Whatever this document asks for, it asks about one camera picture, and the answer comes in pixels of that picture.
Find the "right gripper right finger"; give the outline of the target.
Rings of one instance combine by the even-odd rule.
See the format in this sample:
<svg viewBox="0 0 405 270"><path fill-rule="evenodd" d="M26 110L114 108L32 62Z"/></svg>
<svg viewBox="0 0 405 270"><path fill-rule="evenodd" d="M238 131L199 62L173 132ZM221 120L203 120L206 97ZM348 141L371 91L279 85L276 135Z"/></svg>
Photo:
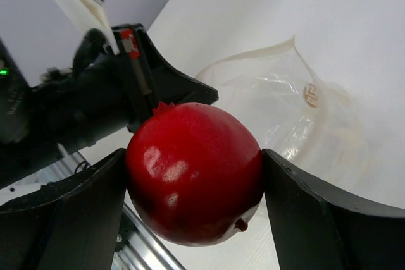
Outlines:
<svg viewBox="0 0 405 270"><path fill-rule="evenodd" d="M281 269L404 269L404 209L349 193L263 150Z"/></svg>

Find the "clear zip top bag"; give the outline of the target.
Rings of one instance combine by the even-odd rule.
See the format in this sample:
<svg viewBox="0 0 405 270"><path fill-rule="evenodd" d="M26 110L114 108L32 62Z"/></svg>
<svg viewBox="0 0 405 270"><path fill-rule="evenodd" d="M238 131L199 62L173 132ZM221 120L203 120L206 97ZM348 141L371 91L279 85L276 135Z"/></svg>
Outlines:
<svg viewBox="0 0 405 270"><path fill-rule="evenodd" d="M357 104L315 74L294 39L221 59L197 79L262 148L349 192L360 186L371 157Z"/></svg>

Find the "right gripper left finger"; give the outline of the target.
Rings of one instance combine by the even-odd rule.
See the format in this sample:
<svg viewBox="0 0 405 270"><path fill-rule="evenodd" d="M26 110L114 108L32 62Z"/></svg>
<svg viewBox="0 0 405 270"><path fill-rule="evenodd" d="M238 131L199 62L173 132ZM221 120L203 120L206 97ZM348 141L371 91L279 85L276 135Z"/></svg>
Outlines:
<svg viewBox="0 0 405 270"><path fill-rule="evenodd" d="M1 269L110 269L125 149L1 206Z"/></svg>

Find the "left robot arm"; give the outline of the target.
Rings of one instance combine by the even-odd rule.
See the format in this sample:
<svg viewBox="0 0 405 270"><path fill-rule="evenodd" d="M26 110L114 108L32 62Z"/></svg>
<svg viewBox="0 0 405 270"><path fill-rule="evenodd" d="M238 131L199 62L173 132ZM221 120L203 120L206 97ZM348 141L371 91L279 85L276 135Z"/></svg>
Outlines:
<svg viewBox="0 0 405 270"><path fill-rule="evenodd" d="M91 29L72 66L31 87L1 47L1 186L6 187L123 128L136 132L160 102L212 104L218 91L175 69L140 23Z"/></svg>

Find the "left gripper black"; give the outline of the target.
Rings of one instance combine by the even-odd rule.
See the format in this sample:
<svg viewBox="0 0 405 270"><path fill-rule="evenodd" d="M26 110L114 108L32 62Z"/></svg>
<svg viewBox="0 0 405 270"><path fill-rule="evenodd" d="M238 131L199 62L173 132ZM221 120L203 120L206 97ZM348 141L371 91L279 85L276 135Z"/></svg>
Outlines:
<svg viewBox="0 0 405 270"><path fill-rule="evenodd" d="M100 30L89 30L72 67L34 87L31 149L73 153L127 127L136 131L160 102L213 104L218 91L174 68L140 23L113 27L114 55Z"/></svg>

